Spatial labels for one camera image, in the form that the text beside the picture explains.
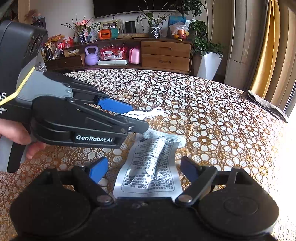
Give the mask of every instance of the pink lunch box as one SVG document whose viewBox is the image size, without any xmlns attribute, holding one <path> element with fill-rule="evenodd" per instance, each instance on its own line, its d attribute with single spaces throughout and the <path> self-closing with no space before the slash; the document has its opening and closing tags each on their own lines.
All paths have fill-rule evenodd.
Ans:
<svg viewBox="0 0 296 241">
<path fill-rule="evenodd" d="M 139 64 L 141 62 L 141 54 L 139 47 L 130 49 L 128 61 L 132 64 Z"/>
</svg>

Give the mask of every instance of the drawer handle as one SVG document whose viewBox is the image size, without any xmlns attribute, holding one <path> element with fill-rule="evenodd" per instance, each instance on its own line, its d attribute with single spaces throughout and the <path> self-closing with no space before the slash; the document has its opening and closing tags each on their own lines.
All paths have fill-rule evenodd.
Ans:
<svg viewBox="0 0 296 241">
<path fill-rule="evenodd" d="M 162 48 L 162 49 L 168 49 L 168 50 L 172 50 L 171 47 L 159 47 L 159 48 Z"/>
<path fill-rule="evenodd" d="M 158 62 L 159 63 L 167 63 L 167 64 L 170 64 L 170 61 L 165 61 L 165 60 L 159 60 Z"/>
</svg>

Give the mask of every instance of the tablecloth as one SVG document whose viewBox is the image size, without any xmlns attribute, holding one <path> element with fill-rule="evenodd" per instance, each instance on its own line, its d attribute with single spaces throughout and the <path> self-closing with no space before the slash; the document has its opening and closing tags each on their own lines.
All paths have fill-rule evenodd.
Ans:
<svg viewBox="0 0 296 241">
<path fill-rule="evenodd" d="M 240 166 L 279 200 L 279 150 L 285 124 L 242 97 L 241 90 L 188 75 L 149 70 L 104 69 L 67 75 L 97 86 L 112 98 L 130 103 L 134 109 L 163 107 L 165 116 L 148 122 L 153 129 L 187 139 L 186 147 L 176 152 L 177 167 L 182 156 L 218 170 L 230 171 L 233 166 Z M 69 170 L 74 165 L 89 164 L 106 156 L 109 171 L 100 185 L 112 195 L 117 173 L 134 138 L 135 134 L 129 135 L 114 150 L 48 146 L 21 164 L 16 173 L 0 173 L 1 240 L 16 236 L 9 218 L 11 203 L 47 167 Z M 180 171 L 179 174 L 185 189 L 190 183 Z M 295 224 L 280 215 L 273 235 L 279 240 L 295 240 L 295 231 Z"/>
</svg>

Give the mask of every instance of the white flower pot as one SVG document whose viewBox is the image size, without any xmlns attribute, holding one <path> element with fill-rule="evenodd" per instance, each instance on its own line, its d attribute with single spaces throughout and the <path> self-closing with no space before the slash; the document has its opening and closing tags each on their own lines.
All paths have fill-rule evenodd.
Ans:
<svg viewBox="0 0 296 241">
<path fill-rule="evenodd" d="M 213 80 L 222 60 L 219 56 L 217 53 L 205 54 L 201 59 L 196 77 Z"/>
</svg>

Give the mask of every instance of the picture frame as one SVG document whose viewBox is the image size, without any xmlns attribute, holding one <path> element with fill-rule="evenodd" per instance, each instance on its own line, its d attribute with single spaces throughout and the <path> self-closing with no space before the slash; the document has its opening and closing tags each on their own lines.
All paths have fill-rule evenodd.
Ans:
<svg viewBox="0 0 296 241">
<path fill-rule="evenodd" d="M 94 28 L 94 30 L 100 30 L 100 27 L 101 27 L 101 23 L 98 22 L 98 23 L 92 23 L 91 26 Z"/>
<path fill-rule="evenodd" d="M 100 30 L 104 28 L 116 28 L 116 20 L 102 22 L 100 25 Z"/>
<path fill-rule="evenodd" d="M 121 19 L 116 19 L 116 28 L 119 34 L 123 34 L 123 21 Z"/>
<path fill-rule="evenodd" d="M 160 28 L 160 36 L 166 37 L 168 35 L 168 22 L 163 20 L 158 24 L 158 27 Z"/>
</svg>

